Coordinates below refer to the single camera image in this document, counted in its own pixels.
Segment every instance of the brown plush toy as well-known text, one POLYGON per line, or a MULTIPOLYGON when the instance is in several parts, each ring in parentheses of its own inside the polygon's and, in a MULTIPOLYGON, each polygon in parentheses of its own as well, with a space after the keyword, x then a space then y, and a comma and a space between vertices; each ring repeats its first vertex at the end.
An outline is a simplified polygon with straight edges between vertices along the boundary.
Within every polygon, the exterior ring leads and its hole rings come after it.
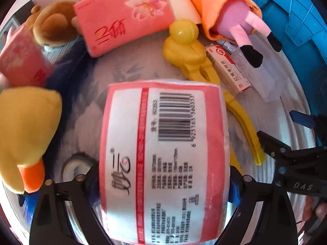
POLYGON ((76 16, 73 1, 61 1, 48 5, 43 10, 36 5, 25 25, 33 30, 36 42, 41 46, 60 47, 72 41, 78 32, 72 25, 76 16))

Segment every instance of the blue feather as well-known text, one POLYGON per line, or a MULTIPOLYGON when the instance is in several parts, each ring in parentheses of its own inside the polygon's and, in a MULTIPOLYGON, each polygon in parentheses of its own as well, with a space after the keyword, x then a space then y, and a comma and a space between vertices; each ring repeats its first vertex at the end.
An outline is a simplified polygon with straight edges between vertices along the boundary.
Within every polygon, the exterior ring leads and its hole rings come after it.
MULTIPOLYGON (((45 179, 53 179, 53 169, 58 154, 60 141, 65 133, 66 123, 76 98, 97 62, 87 52, 82 38, 78 38, 72 48, 55 64, 55 70, 47 80, 46 88, 58 91, 63 100, 63 111, 58 129, 43 155, 45 179)), ((38 199, 38 193, 26 194, 22 207, 25 219, 30 225, 38 199)))

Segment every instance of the flower print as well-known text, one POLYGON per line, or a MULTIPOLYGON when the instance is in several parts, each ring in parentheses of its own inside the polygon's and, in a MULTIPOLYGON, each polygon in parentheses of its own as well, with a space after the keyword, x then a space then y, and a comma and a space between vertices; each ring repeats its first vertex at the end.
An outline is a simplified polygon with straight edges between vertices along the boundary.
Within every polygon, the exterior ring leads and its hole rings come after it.
POLYGON ((161 0, 128 0, 125 5, 133 8, 132 16, 134 19, 143 20, 148 16, 161 16, 161 11, 167 3, 161 0))

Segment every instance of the black plush shoe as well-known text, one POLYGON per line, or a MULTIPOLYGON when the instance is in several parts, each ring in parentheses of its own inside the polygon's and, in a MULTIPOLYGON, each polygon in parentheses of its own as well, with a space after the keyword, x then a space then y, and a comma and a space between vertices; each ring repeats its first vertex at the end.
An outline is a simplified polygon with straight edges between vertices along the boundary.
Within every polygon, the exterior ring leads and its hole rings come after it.
POLYGON ((272 32, 269 34, 267 39, 275 51, 280 52, 282 50, 282 43, 274 36, 272 32))
POLYGON ((251 45, 244 45, 241 47, 247 61, 254 67, 259 68, 262 64, 263 56, 260 52, 256 51, 251 45))

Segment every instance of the blue plastic wall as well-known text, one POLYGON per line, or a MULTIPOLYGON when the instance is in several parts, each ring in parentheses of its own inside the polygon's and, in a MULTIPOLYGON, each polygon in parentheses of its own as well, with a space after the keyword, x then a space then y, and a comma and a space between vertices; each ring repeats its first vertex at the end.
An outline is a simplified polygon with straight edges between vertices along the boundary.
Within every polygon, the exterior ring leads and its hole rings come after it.
POLYGON ((327 115, 327 26, 310 0, 253 0, 282 42, 312 114, 327 115))

